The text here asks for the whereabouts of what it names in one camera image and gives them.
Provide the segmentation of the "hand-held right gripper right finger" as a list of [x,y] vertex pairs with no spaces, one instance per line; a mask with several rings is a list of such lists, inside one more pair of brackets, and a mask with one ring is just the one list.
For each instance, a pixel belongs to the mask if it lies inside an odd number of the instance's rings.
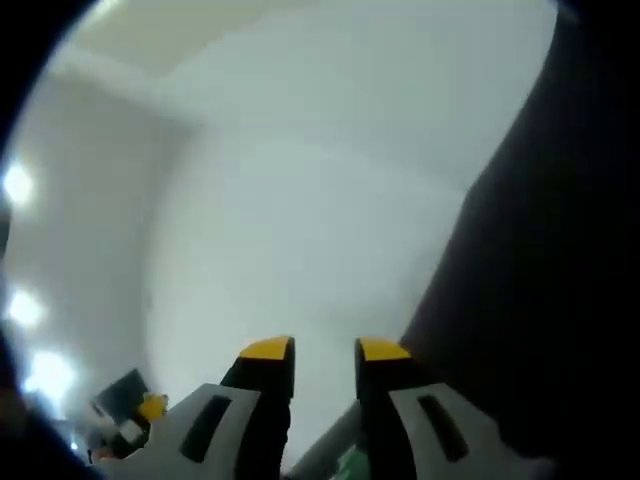
[[373,479],[551,479],[555,463],[526,457],[496,422],[399,344],[355,342],[360,429]]

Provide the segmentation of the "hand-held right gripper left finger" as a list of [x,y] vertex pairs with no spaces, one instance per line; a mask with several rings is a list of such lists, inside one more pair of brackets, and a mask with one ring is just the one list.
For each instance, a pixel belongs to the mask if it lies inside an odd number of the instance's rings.
[[252,343],[219,383],[201,385],[155,420],[145,446],[108,461],[108,478],[280,478],[294,378],[293,337]]

